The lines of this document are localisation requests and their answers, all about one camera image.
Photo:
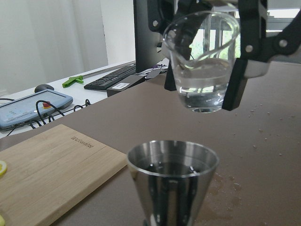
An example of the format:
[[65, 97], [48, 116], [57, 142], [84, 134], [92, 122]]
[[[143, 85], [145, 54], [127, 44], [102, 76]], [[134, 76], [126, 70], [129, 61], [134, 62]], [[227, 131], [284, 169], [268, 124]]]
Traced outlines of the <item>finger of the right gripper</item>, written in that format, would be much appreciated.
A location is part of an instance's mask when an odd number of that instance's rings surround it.
[[192, 43], [192, 39], [196, 36], [197, 29], [201, 25], [200, 21], [195, 20], [183, 23], [184, 17], [189, 14], [184, 14], [180, 10], [177, 10], [176, 14], [153, 14], [150, 12], [149, 16], [150, 30], [160, 33], [165, 40], [167, 39], [168, 34], [167, 29], [171, 29], [178, 25], [178, 35], [174, 37], [174, 44], [170, 44], [170, 46], [182, 54], [186, 59], [188, 59], [188, 56], [190, 56], [191, 53], [189, 45]]
[[282, 32], [266, 36], [268, 2], [240, 0], [240, 50], [224, 96], [222, 108], [232, 111], [239, 107], [247, 80], [264, 76], [274, 56], [290, 56], [301, 49], [301, 15], [297, 14]]

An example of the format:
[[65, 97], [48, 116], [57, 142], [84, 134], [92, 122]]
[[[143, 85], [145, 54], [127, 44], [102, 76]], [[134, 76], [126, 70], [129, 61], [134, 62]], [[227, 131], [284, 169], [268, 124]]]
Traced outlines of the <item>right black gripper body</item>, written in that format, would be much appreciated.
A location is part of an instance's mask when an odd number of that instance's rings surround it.
[[212, 10], [212, 5], [205, 0], [148, 0], [147, 7], [153, 14], [176, 14], [177, 10], [189, 14]]

